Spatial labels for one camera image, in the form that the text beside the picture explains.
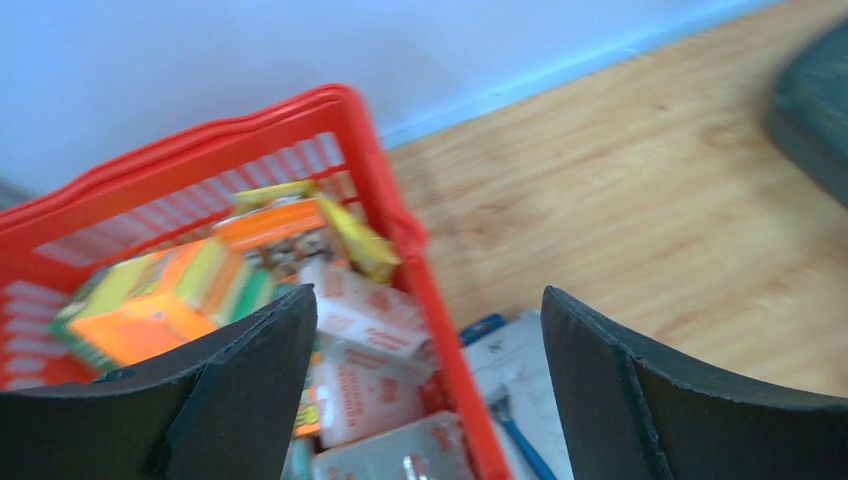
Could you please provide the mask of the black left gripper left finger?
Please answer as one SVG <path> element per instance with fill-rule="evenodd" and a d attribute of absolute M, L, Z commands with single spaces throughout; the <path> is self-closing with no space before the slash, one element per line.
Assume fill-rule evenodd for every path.
<path fill-rule="evenodd" d="M 277 479 L 316 332 L 301 285 L 87 384 L 1 396 L 5 479 Z"/>

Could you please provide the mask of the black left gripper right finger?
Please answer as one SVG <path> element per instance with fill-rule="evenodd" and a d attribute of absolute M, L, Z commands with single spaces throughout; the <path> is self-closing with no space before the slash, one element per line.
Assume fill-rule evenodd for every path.
<path fill-rule="evenodd" d="M 847 402 L 684 354 L 555 287 L 541 325 L 578 479 L 843 479 Z"/>

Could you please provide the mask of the dark grey litter box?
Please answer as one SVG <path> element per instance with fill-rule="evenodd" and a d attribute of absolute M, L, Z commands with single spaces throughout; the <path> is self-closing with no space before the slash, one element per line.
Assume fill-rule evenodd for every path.
<path fill-rule="evenodd" d="M 847 21 L 800 51 L 777 76 L 765 116 L 773 143 L 847 204 Z"/>

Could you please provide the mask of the orange green sponge pack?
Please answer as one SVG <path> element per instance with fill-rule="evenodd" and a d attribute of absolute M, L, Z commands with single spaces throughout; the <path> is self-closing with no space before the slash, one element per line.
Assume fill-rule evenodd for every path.
<path fill-rule="evenodd" d="M 93 368 L 139 363 L 236 322 L 277 284 L 217 237 L 99 270 L 56 314 L 52 332 Z"/>

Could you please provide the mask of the razor blister pack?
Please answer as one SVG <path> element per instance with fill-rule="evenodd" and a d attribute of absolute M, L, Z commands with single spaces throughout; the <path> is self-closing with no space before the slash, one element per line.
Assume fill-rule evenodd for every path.
<path fill-rule="evenodd" d="M 509 394 L 518 430 L 558 479 L 574 477 L 542 338 L 540 312 L 491 314 L 460 331 L 463 351 L 486 403 Z"/>

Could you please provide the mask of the white red wrapped pack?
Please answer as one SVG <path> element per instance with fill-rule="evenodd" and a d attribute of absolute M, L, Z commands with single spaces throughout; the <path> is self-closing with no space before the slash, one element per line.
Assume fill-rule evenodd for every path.
<path fill-rule="evenodd" d="M 322 332 L 403 360 L 429 359 L 430 331 L 410 295 L 321 259 L 305 264 L 299 279 L 314 286 Z"/>

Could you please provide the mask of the yellow orange snack pack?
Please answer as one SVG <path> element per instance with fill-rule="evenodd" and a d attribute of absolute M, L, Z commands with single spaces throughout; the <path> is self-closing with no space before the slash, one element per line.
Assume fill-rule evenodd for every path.
<path fill-rule="evenodd" d="M 313 258 L 350 267 L 379 283 L 401 264 L 395 248 L 312 180 L 232 196 L 230 215 L 214 231 L 254 267 L 279 283 L 294 282 Z"/>

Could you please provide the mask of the red plastic basket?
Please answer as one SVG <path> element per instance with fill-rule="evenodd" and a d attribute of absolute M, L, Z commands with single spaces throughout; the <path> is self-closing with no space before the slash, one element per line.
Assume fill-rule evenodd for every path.
<path fill-rule="evenodd" d="M 427 235 L 396 187 L 360 95 L 324 85 L 266 109 L 202 124 L 99 165 L 67 186 L 1 215 L 1 385 L 93 374 L 48 333 L 66 298 L 97 268 L 197 240 L 232 195 L 313 178 L 390 240 L 397 288 L 415 298 L 433 335 L 437 400 L 462 418 L 481 479 L 511 472 L 432 278 Z"/>

